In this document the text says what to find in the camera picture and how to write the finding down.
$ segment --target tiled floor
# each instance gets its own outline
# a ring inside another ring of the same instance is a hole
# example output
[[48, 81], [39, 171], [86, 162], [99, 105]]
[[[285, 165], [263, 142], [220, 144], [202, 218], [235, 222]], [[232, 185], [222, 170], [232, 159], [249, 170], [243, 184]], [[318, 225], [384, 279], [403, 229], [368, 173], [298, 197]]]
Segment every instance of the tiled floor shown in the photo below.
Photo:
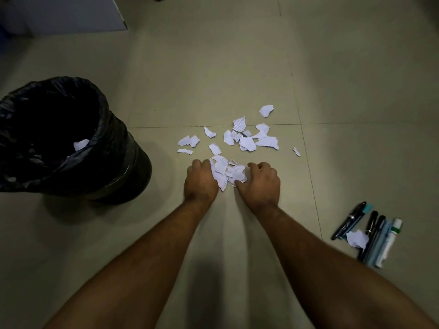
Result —
[[[1, 194], [2, 328], [40, 327], [173, 210], [186, 167], [211, 157], [211, 142], [241, 163], [270, 162], [281, 207], [348, 254], [329, 237], [354, 203], [401, 217], [379, 273], [439, 321], [439, 15], [431, 0], [116, 2], [126, 32], [15, 41], [0, 58], [0, 94], [52, 76], [90, 79], [150, 156], [151, 183], [111, 209]], [[263, 120], [266, 104], [275, 110]], [[243, 115], [250, 129], [269, 124], [280, 149], [223, 143]], [[208, 139], [205, 125], [218, 137]], [[177, 141], [194, 134], [194, 154], [177, 154]], [[232, 187], [202, 221], [158, 327], [312, 327]]]

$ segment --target pen cap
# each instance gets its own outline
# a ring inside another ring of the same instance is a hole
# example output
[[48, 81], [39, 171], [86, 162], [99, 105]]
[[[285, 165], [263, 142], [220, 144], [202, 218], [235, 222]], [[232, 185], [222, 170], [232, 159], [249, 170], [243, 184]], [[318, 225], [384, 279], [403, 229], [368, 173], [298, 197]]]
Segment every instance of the pen cap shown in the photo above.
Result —
[[399, 234], [402, 226], [403, 226], [403, 220], [401, 218], [395, 218], [392, 221], [392, 228], [390, 229], [390, 231], [395, 232], [396, 234]]

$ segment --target right hand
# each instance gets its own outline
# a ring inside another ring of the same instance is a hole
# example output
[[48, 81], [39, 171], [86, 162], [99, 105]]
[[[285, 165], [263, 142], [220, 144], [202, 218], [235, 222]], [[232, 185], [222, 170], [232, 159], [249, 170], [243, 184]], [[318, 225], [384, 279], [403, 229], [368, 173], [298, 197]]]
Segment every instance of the right hand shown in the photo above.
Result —
[[235, 181], [236, 187], [249, 209], [256, 215], [260, 210], [277, 207], [281, 194], [281, 180], [277, 171], [266, 162], [249, 163], [250, 182]]

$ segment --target left hand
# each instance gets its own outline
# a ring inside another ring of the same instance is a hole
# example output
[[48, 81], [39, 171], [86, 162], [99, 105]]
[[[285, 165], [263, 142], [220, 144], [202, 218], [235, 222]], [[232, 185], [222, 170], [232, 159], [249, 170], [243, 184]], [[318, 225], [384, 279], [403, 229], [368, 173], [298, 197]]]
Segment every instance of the left hand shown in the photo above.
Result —
[[218, 189], [218, 182], [213, 178], [209, 160], [201, 162], [195, 159], [192, 166], [187, 168], [184, 200], [195, 200], [210, 206], [217, 197]]

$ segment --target forearm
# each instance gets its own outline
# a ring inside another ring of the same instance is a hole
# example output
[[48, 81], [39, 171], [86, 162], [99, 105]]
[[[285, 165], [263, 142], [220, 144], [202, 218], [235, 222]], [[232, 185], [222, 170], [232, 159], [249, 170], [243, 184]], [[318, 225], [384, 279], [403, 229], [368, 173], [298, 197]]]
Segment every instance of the forearm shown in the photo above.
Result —
[[208, 207], [184, 202], [87, 282], [47, 329], [155, 327]]
[[437, 328], [400, 290], [277, 207], [257, 212], [316, 328]]

